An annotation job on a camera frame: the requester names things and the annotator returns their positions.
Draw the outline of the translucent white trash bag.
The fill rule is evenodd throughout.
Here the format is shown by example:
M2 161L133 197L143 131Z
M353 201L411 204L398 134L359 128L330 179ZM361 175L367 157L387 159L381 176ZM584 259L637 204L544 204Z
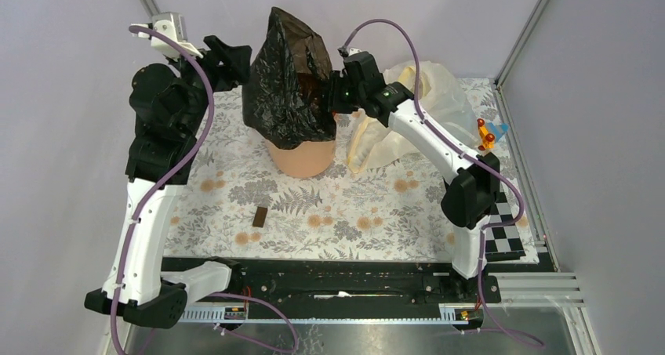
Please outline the translucent white trash bag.
M466 160L452 143L471 156L480 144L477 118L458 80L443 65L412 61L383 73L386 82L417 89L417 101L407 100L390 114L389 125L360 114L347 147L347 166L354 173L384 167L406 154L420 153L445 175L451 165Z

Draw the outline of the black trash bag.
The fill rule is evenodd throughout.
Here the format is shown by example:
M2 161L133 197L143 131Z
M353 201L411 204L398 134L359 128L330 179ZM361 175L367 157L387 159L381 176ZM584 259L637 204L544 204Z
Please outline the black trash bag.
M278 149L336 138L325 101L333 72L323 38L306 23L274 7L265 40L242 86L242 118Z

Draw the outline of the orange plastic trash bin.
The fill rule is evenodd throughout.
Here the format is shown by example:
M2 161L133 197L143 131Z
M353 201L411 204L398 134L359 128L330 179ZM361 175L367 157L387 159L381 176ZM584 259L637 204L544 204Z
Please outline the orange plastic trash bin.
M284 150L264 140L276 167L288 176L305 179L324 172L334 161L336 141L305 141L298 147Z

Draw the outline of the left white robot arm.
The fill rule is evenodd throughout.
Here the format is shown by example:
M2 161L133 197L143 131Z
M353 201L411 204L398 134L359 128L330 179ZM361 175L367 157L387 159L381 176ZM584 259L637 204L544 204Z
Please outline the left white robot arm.
M189 180L213 94L249 78L249 46L230 46L213 35L204 43L191 59L169 48L166 63L147 65L133 76L127 222L107 280L85 296L88 310L145 328L171 328L193 302L213 293L226 301L242 294L235 261L214 257L189 270L162 270L172 211Z

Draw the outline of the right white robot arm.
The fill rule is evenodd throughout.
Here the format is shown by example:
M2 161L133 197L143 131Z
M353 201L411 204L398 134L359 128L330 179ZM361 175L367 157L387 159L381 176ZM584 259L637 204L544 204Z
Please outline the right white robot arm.
M340 55L343 69L332 73L326 95L331 110L350 114L362 109L378 121L381 131L403 136L441 173L441 208L456 237L452 268L457 275L449 289L457 300L472 300L481 291L477 276L486 264L481 229L489 222L500 190L498 159L481 156L417 109L413 92L399 82L385 82L372 54L341 49Z

